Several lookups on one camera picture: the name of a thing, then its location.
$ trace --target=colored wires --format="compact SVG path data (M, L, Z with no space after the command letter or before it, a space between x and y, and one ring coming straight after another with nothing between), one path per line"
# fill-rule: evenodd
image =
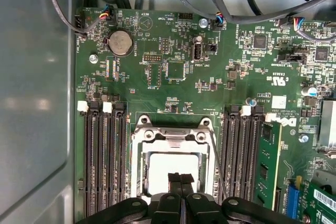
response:
M303 21L304 21L304 18L298 18L298 17L293 18L294 31L301 37L309 41L315 41L315 42L334 42L336 40L336 36L332 36L330 38L325 38L325 39L319 39L319 38L314 38L311 35L304 33L302 30L300 30Z
M304 21L304 18L293 18L293 23L294 23L294 31L298 31Z
M62 12L58 1L57 0L51 0L52 5L55 8L55 11L57 12L60 19L63 21L64 24L66 24L71 30L80 33L80 34L86 34L87 32L91 31L100 21L100 18L95 19L87 28L81 29L78 27L75 27L73 24L71 24L68 19L65 17L64 13Z

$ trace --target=dimm slot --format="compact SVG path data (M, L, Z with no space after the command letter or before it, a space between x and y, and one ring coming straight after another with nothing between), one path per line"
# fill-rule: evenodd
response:
M251 118L249 116L243 116L240 118L239 141L237 144L236 156L236 184L234 188L235 197L243 197L245 192L246 166L250 165L247 163L247 144L250 135L250 123Z
M85 116L85 170L84 184L86 188L85 217L98 211L97 207L97 183L96 170L98 168L97 142L99 135L99 116L97 112L89 111Z
M126 118L125 105L117 103L115 105L115 139L118 143L118 162L117 162L117 201L121 202L125 196L125 174L126 174Z
M259 150L259 139L261 135L261 126L264 121L262 115L254 115L251 121L250 137L247 145L247 160L249 165L246 166L246 189L244 199L252 200L254 198L254 186L255 186L255 172L256 172L256 159Z

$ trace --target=screw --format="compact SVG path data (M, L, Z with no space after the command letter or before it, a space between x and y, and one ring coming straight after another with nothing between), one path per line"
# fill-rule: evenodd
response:
M200 28L207 28L209 22L206 18L201 18L200 21L198 22L198 25L200 26Z
M306 143L306 142L308 142L308 140L309 140L309 136L307 136L307 135L302 134L299 137L300 143Z
M95 54L90 55L90 57L89 57L89 61L90 61L92 64L96 64L96 63L98 62L98 56L95 55Z
M303 216L302 216L302 222L303 222L303 223L307 223L307 224L309 224L309 223L310 223L310 218L309 218L309 216L308 216L308 215L303 215Z
M154 138L154 133L152 131L145 131L145 138L146 139L153 139Z
M200 196L199 194L194 194L194 195L193 195L193 198L194 198L194 199L200 199L201 196Z
M238 205L238 201L236 201L235 199L231 199L231 200L229 200L229 204L237 206Z
M199 133L197 134L197 140L199 140L199 141L204 141L205 139L206 139L206 135L205 135L204 132L199 132Z

